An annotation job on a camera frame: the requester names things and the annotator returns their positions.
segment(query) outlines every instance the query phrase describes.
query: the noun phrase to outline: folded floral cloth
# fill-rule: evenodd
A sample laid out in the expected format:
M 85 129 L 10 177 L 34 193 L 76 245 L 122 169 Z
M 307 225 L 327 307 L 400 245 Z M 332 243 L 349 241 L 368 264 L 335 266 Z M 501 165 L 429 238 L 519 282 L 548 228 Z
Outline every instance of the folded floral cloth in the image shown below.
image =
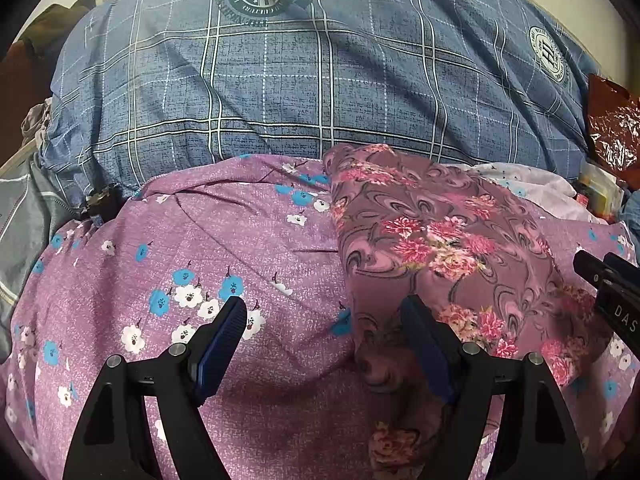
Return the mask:
M 610 329 L 594 316 L 572 257 L 584 248 L 632 258 L 623 225 L 555 219 L 476 174 L 384 144 L 338 146 L 324 167 L 355 359 L 379 421 L 369 444 L 375 470 L 393 478 L 407 466 L 415 472 L 450 410 L 429 391 L 402 333 L 398 306 L 408 294 L 420 295 L 462 341 L 489 354 L 541 351 L 563 388 L 607 347 Z M 500 409 L 496 398 L 487 433 L 498 426 Z

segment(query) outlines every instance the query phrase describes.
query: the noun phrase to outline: silver screw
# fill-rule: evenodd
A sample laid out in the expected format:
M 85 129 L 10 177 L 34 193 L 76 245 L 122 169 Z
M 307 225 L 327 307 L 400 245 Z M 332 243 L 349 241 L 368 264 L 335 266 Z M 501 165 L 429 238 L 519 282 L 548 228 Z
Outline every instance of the silver screw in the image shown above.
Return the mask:
M 465 354 L 476 355 L 480 351 L 480 347 L 471 341 L 468 341 L 462 345 L 462 349 Z
M 529 354 L 529 361 L 531 361 L 535 365 L 541 365 L 545 362 L 545 358 L 542 357 L 538 352 L 531 352 Z
M 184 343 L 174 343 L 169 346 L 169 354 L 173 356 L 182 355 L 184 351 L 187 349 L 187 345 Z
M 122 362 L 122 357 L 119 355 L 112 355 L 107 359 L 107 366 L 109 368 L 115 368 Z

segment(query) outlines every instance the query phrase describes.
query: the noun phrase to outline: blue plaid fabric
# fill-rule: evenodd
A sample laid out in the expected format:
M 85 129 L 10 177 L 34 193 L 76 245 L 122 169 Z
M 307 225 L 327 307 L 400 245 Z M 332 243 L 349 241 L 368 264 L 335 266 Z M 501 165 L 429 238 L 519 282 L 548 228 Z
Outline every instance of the blue plaid fabric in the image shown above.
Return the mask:
M 111 182 L 129 196 L 161 173 L 336 142 L 574 178 L 590 72 L 528 0 L 108 0 L 58 59 L 40 155 L 72 206 Z

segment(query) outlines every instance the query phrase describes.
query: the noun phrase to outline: white circular badge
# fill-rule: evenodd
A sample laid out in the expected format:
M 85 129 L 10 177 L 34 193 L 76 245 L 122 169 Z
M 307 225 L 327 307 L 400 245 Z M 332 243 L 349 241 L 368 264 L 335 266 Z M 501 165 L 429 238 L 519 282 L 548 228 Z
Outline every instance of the white circular badge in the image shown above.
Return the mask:
M 564 78 L 564 60 L 554 40 L 549 37 L 545 30 L 539 27 L 531 27 L 529 39 L 542 67 L 553 79 L 561 82 Z

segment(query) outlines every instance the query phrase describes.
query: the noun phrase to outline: blue flower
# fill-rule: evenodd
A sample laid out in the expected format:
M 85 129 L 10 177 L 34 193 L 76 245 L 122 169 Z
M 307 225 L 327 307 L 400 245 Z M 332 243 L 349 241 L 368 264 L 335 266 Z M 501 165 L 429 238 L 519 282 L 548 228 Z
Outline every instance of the blue flower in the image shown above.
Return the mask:
M 29 399 L 27 399 L 27 413 L 32 421 L 36 419 L 36 405 Z
M 587 389 L 587 378 L 586 377 L 576 377 L 574 382 L 571 383 L 570 388 L 575 392 L 576 395 L 580 395 L 584 390 Z
M 65 241 L 65 239 L 62 237 L 62 235 L 55 235 L 51 239 L 51 247 L 53 247 L 54 249 L 59 249 L 60 247 L 62 247 L 63 241 Z
M 71 392 L 71 397 L 73 398 L 73 400 L 78 400 L 80 398 L 73 381 L 69 383 L 69 391 Z
M 305 205 L 309 205 L 313 202 L 314 198 L 309 195 L 309 193 L 305 193 L 304 191 L 296 191 L 291 196 L 293 203 L 297 206 L 304 207 Z
M 146 255 L 149 252 L 149 246 L 147 244 L 142 244 L 138 247 L 138 251 L 136 252 L 136 261 L 141 262 L 146 258 Z
M 338 319 L 331 327 L 331 333 L 336 336 L 347 335 L 351 332 L 351 309 L 347 308 L 338 313 Z
M 174 272 L 174 283 L 176 285 L 186 285 L 195 277 L 196 275 L 189 269 L 179 269 Z
M 222 288 L 218 291 L 218 296 L 222 301 L 228 300 L 231 296 L 240 296 L 244 292 L 242 278 L 239 276 L 226 276 L 222 280 Z
M 288 195 L 293 191 L 293 188 L 290 186 L 283 186 L 282 184 L 276 184 L 276 192 L 281 195 Z
M 618 394 L 619 387 L 620 385 L 616 381 L 605 381 L 604 398 L 610 400 L 615 397 Z
M 58 358 L 60 357 L 60 351 L 58 345 L 53 341 L 47 341 L 44 343 L 44 362 L 51 366 L 58 366 Z
M 313 177 L 313 180 L 316 184 L 328 184 L 329 183 L 329 177 L 322 174 L 322 175 L 316 175 L 315 177 Z
M 151 292 L 149 296 L 149 312 L 160 317 L 169 310 L 169 296 L 159 288 Z

